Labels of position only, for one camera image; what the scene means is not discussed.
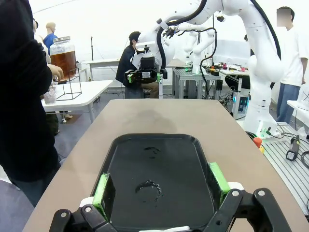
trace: shoe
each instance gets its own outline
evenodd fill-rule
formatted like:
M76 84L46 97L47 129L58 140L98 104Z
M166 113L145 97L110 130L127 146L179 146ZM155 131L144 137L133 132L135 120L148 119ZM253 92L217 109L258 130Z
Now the shoe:
M73 115L65 114L65 115L64 115L64 118L65 118L65 119L71 119L71 118L73 118Z

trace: brown liquid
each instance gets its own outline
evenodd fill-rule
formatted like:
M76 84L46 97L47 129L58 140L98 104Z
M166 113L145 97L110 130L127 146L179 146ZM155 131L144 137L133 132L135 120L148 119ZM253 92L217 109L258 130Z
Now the brown liquid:
M52 64L62 68L64 78L59 82L68 81L76 74L75 51L50 56Z

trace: water spill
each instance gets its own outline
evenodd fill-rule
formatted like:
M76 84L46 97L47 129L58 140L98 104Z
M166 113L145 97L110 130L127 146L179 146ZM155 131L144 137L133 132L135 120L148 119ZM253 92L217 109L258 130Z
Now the water spill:
M152 150L154 154L158 154L161 150L156 147L146 147L144 151Z
M162 193L162 189L160 187L159 184L155 183L154 181L152 180L147 180L145 182L142 182L140 183L136 188L135 188L135 193L138 193L140 190L142 190L143 188L154 188L157 190L157 195L156 195L156 198L155 198L155 202L158 201L159 197L161 197L161 193Z

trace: brown pants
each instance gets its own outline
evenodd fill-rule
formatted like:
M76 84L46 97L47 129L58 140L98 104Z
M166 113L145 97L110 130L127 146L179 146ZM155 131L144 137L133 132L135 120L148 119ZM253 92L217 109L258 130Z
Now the brown pants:
M159 98L159 83L152 82L148 84L142 84L141 87L150 91L150 98Z

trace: black tray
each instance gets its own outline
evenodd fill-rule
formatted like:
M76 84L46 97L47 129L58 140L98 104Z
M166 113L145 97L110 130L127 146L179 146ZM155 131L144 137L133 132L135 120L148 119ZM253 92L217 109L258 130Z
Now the black tray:
M205 227L214 214L207 171L200 143L192 136L118 137L100 172L111 174L116 189L113 226L119 231Z

